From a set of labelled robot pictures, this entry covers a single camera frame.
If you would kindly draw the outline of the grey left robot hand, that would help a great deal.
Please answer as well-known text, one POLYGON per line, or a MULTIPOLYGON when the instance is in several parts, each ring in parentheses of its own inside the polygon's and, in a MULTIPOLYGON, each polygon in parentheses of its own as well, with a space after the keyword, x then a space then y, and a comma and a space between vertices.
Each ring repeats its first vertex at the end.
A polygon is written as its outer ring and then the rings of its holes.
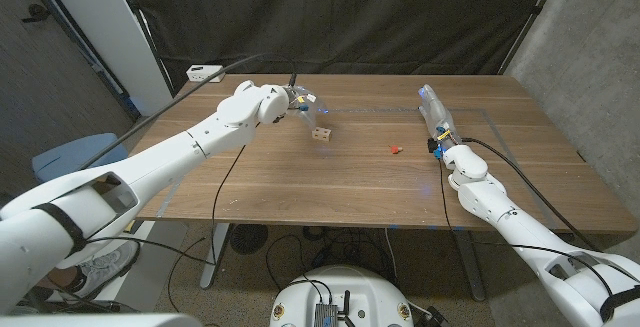
POLYGON ((285 91, 289 97, 286 114, 300 118, 310 130, 314 130, 317 127, 317 116, 328 112, 324 101, 318 94, 303 86, 286 86, 285 91))

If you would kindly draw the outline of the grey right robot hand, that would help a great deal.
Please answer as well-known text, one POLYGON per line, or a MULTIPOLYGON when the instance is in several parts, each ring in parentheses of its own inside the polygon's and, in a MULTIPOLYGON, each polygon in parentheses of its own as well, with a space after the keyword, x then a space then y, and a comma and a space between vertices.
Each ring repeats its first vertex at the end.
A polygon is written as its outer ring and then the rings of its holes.
POLYGON ((419 111, 425 119, 430 137, 430 146, 439 148, 441 153, 461 143, 449 110, 437 97, 431 86, 425 84, 419 89, 422 104, 419 111))

